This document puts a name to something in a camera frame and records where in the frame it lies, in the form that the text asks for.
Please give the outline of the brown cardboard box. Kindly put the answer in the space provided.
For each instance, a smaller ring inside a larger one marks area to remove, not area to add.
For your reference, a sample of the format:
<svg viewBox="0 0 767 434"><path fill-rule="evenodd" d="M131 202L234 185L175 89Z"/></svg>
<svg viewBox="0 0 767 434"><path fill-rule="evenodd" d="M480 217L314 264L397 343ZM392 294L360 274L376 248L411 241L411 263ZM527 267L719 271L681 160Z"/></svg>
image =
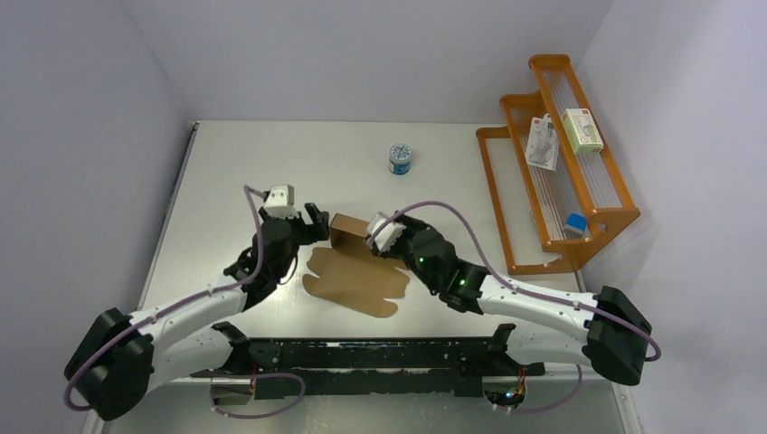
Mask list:
<svg viewBox="0 0 767 434"><path fill-rule="evenodd" d="M376 257L365 245L367 222L337 213L329 226L330 247L315 247L302 277L306 292L355 312L386 318L398 307L410 278L397 259Z"/></svg>

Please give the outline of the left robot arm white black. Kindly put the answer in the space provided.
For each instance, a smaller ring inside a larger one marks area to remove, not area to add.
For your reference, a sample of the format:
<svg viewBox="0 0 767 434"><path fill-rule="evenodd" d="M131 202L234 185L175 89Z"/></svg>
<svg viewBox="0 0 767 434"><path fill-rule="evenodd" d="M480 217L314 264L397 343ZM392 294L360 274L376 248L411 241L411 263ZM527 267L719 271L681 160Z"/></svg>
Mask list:
<svg viewBox="0 0 767 434"><path fill-rule="evenodd" d="M229 283L174 302L124 314L102 312L64 369L64 402L114 420L173 380L212 371L236 376L251 367L251 340L228 317L257 306L290 271L302 246L327 241L329 214L306 203L302 216L258 211L253 244L223 272Z"/></svg>

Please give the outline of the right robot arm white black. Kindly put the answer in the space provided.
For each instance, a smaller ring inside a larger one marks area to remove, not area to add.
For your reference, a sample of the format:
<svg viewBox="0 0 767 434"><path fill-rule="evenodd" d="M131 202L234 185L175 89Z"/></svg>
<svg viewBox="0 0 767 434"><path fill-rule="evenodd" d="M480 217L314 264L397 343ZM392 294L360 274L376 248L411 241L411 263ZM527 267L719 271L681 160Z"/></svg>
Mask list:
<svg viewBox="0 0 767 434"><path fill-rule="evenodd" d="M365 229L379 258L401 261L448 307L478 315L521 319L533 329L512 329L488 350L490 367L509 374L519 365L587 365L603 378L639 384L652 326L621 290L562 292L515 278L496 278L486 266L460 259L454 245L428 223L377 213Z"/></svg>

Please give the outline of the small blue white box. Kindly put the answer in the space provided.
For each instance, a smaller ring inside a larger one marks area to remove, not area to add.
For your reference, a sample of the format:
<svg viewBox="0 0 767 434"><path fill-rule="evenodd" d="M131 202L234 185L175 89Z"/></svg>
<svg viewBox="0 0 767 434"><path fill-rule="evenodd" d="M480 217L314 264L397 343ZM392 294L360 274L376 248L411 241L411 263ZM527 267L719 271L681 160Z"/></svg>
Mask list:
<svg viewBox="0 0 767 434"><path fill-rule="evenodd" d="M579 213L571 213L566 218L563 234L568 240L582 239L587 230L587 220Z"/></svg>

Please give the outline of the white green product box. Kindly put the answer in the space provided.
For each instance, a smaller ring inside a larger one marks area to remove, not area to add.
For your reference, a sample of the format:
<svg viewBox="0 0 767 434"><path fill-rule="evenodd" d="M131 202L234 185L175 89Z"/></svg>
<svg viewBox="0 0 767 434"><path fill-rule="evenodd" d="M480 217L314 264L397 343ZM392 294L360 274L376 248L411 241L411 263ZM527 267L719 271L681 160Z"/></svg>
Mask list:
<svg viewBox="0 0 767 434"><path fill-rule="evenodd" d="M566 108L561 121L575 155L598 154L603 150L601 133L587 108Z"/></svg>

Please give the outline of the blue white round tin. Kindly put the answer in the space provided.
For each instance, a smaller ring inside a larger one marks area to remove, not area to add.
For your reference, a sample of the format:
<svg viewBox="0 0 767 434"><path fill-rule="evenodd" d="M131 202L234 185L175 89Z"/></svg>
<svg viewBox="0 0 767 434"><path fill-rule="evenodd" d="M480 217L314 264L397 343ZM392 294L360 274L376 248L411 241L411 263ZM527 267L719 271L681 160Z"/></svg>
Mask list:
<svg viewBox="0 0 767 434"><path fill-rule="evenodd" d="M405 144L395 144L389 151L389 170L394 175L405 175L410 171L412 150Z"/></svg>

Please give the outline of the orange wooden rack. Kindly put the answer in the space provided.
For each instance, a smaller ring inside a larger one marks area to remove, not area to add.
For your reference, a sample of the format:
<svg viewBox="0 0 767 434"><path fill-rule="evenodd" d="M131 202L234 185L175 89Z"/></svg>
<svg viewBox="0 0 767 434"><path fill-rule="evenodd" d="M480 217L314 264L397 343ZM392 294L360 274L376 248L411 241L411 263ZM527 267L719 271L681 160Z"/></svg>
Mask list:
<svg viewBox="0 0 767 434"><path fill-rule="evenodd" d="M537 54L528 65L537 90L528 94L507 94L499 105L506 116L503 127L482 127L476 138L488 183L505 268L511 275L575 272L586 265L640 216L611 149L598 154L575 155L565 134L561 115L564 109L590 110L570 58L565 54ZM526 140L532 118L548 113L559 139L556 171L528 165ZM496 163L488 151L488 141L499 140L514 155L509 168L516 169L526 190L526 203L532 213L534 239L548 254L539 264L516 260L510 226L504 214L497 187L497 175L504 165ZM587 220L582 239L568 240L563 234L566 218L579 213Z"/></svg>

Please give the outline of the white blister package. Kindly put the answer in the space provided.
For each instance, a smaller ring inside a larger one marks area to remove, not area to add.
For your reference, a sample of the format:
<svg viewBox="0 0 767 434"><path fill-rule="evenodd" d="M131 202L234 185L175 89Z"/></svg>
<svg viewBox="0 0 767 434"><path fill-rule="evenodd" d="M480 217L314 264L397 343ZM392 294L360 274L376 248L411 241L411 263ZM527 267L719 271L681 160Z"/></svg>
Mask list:
<svg viewBox="0 0 767 434"><path fill-rule="evenodd" d="M548 113L532 118L526 140L525 158L528 165L551 172L556 171L559 139Z"/></svg>

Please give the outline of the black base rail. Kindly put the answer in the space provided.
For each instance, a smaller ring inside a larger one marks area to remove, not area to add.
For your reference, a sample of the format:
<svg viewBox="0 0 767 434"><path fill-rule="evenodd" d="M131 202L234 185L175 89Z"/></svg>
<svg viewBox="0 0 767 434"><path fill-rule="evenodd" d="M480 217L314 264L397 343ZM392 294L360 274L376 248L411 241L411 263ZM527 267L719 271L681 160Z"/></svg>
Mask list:
<svg viewBox="0 0 767 434"><path fill-rule="evenodd" d="M542 376L543 363L520 365L493 337L317 340L252 338L240 341L229 361L205 368L209 376L292 373L295 380L257 382L258 400L307 395L450 392L481 397L489 377Z"/></svg>

